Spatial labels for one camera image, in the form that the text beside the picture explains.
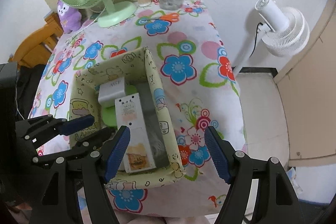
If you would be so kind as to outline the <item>yellow patterned fabric storage box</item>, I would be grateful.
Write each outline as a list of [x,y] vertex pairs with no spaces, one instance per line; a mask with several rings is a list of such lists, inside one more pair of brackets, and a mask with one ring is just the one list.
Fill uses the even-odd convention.
[[147,48],[137,48],[73,78],[70,118],[91,115],[94,122],[70,137],[74,146],[103,127],[126,126],[130,142],[119,167],[106,165],[110,189],[156,188],[185,175],[162,81]]

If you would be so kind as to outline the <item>wooden chair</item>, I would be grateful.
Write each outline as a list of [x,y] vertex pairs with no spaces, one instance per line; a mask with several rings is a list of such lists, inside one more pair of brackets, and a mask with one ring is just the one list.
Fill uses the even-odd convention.
[[51,54],[63,34],[59,16],[49,12],[45,16],[46,24],[24,39],[8,62],[17,62],[18,67],[33,68],[36,65],[46,65]]

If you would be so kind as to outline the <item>beige wooden door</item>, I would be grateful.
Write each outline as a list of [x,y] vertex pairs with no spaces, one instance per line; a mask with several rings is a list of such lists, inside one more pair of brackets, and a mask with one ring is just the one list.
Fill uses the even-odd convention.
[[274,78],[289,136],[289,166],[335,163],[335,0],[327,0],[305,49]]

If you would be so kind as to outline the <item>orange handled scissors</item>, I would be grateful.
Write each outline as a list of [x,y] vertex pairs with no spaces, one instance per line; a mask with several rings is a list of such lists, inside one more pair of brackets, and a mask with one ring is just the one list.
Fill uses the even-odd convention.
[[156,17],[156,18],[149,18],[148,20],[151,21],[151,20],[164,20],[164,21],[167,21],[167,22],[171,22],[171,23],[175,23],[175,22],[178,22],[179,21],[179,14],[176,13],[176,12],[172,12],[172,13],[169,13],[169,14],[166,14],[166,15],[161,15],[159,17]]

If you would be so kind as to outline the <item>black cloth on chair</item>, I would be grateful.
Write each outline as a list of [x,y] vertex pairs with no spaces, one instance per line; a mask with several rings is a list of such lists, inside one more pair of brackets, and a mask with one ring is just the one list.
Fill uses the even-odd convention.
[[21,67],[17,80],[18,110],[23,118],[27,119],[33,106],[34,97],[41,80],[44,64],[38,64],[33,68]]

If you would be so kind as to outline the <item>grey 45W charger box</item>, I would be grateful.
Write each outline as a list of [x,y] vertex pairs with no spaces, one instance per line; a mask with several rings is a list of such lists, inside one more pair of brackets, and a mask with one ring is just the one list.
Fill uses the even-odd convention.
[[98,102],[102,107],[112,107],[115,99],[126,96],[125,77],[101,84],[98,92]]

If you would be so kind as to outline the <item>white power strip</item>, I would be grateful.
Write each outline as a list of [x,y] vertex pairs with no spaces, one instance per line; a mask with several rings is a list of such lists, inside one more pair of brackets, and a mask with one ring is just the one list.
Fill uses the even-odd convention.
[[150,148],[138,93],[115,100],[118,127],[130,130],[130,142],[123,157],[126,173],[143,172],[156,168]]

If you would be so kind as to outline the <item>white crumpled plastic bag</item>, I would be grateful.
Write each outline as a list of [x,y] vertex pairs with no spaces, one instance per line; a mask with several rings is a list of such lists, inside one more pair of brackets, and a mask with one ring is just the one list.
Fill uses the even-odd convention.
[[146,132],[157,168],[169,165],[166,148],[161,134],[159,121],[154,111],[144,113]]

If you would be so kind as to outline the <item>purple plush toy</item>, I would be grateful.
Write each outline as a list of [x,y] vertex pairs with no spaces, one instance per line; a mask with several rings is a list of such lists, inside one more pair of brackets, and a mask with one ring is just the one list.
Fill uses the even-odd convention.
[[64,33],[78,31],[81,27],[81,13],[61,0],[57,2],[57,13]]

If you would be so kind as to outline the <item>green rounded container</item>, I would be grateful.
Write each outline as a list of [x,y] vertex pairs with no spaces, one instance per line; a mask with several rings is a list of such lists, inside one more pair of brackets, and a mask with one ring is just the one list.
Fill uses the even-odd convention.
[[[126,95],[129,96],[137,92],[137,88],[134,85],[128,85],[126,87]],[[112,128],[117,128],[117,117],[115,106],[102,107],[101,108],[101,118],[103,123]]]

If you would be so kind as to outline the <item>white standing fan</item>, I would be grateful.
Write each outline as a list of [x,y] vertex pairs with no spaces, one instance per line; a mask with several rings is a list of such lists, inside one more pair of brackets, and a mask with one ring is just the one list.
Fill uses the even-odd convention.
[[233,69],[237,76],[244,63],[254,54],[259,42],[276,57],[294,56],[300,53],[310,38],[310,27],[303,13],[294,7],[278,7],[273,0],[258,0],[255,4],[262,22],[256,27],[252,43],[246,46]]

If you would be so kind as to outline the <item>floral tablecloth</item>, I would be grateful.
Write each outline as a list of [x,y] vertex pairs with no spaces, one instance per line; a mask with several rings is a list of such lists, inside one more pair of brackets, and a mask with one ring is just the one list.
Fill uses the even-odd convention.
[[151,20],[172,13],[154,1],[120,24],[93,23],[58,41],[43,71],[30,117],[70,118],[74,75],[137,48],[150,50],[174,128],[185,175],[177,182],[144,189],[108,189],[112,206],[155,217],[217,213],[228,185],[220,179],[205,144],[213,126],[236,150],[247,148],[239,86],[223,42],[202,0],[185,0],[179,21]]

